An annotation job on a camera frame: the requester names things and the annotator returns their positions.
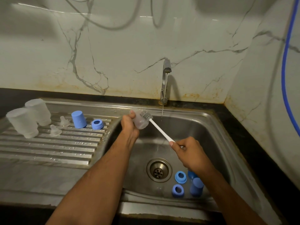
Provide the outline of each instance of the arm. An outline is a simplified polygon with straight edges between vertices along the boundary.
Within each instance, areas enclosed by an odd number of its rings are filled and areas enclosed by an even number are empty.
[[[122,118],[122,131],[107,153],[66,194],[47,225],[111,224],[117,210],[131,149],[139,136],[134,112]]]
[[[227,224],[266,225],[215,169],[197,140],[188,137],[169,144],[183,165],[195,172],[206,185]]]

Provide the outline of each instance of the white brush handle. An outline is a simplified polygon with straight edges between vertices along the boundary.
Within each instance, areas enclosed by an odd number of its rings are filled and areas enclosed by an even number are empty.
[[[167,141],[173,141],[171,137],[169,137],[152,119],[149,120],[160,132],[163,134],[163,136],[167,139]]]

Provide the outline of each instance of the blue plastic part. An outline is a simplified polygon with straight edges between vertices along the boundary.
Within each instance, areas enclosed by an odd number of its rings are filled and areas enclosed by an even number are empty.
[[[188,170],[187,171],[187,175],[189,176],[190,179],[194,179],[194,178],[198,178],[198,176],[193,172],[193,171],[190,171]]]
[[[286,86],[285,86],[285,68],[286,68],[286,65],[287,65],[287,53],[288,53],[289,46],[290,46],[290,39],[291,39],[292,31],[293,31],[295,18],[296,18],[296,15],[297,15],[298,5],[299,5],[299,0],[295,0],[292,15],[291,15],[291,20],[290,20],[290,24],[289,24],[289,28],[288,28],[288,31],[287,31],[287,39],[286,39],[286,42],[285,42],[283,57],[282,57],[281,91],[282,91],[282,97],[283,97],[284,105],[285,105],[285,108],[287,110],[287,114],[289,115],[291,123],[293,124],[294,129],[296,130],[296,132],[298,133],[298,136],[300,136],[300,128],[297,124],[297,121],[294,118],[294,115],[293,115],[293,112],[291,110],[289,101],[287,99],[287,90],[286,90]]]
[[[92,121],[93,130],[100,130],[104,127],[103,121],[101,119],[96,119]]]
[[[183,197],[185,194],[185,190],[183,189],[183,187],[181,185],[174,185],[172,188],[172,195],[173,197],[179,198],[179,197]]]
[[[190,193],[193,197],[200,197],[202,195],[204,184],[200,178],[194,178],[190,186]]]
[[[178,171],[175,174],[175,180],[179,183],[179,184],[184,184],[187,181],[187,176],[183,171]]]
[[[80,110],[74,111],[71,115],[72,115],[75,128],[81,129],[86,127],[86,120],[82,111]]]

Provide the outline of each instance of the black countertop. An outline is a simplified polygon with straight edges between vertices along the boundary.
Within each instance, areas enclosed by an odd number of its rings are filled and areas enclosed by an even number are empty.
[[[153,99],[0,88],[0,117],[5,116],[6,113],[12,109],[24,106],[25,102],[34,98],[61,98],[137,105],[158,105],[158,100]],[[271,205],[273,205],[273,208],[278,213],[283,223],[288,222],[290,224],[294,224],[299,220],[298,213],[300,207],[298,202],[300,202],[300,191],[223,104],[169,101],[168,106],[213,110],[218,115],[220,121],[233,139],[236,146],[239,148],[241,154],[244,156],[245,162],[248,163],[259,186],[266,194],[266,197],[271,202]],[[0,214],[3,214],[2,217],[5,220],[5,218],[10,217],[9,215],[18,215],[22,217],[21,212],[23,212],[23,217],[26,218],[28,210],[30,211],[32,209],[25,207],[1,206]],[[31,221],[29,224],[43,224],[43,221],[47,220],[53,211],[51,209],[36,210],[39,210],[40,223],[39,221]],[[141,223],[169,224],[171,222],[168,222],[167,220],[132,219],[117,216],[114,219],[113,224]],[[173,221],[172,224],[190,223]]]

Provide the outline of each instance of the forearm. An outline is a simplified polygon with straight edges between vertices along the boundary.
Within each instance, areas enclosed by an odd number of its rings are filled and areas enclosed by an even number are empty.
[[[196,173],[210,191],[227,224],[266,224],[215,168],[205,175]]]
[[[107,153],[66,194],[47,224],[111,224],[133,143],[121,132]]]

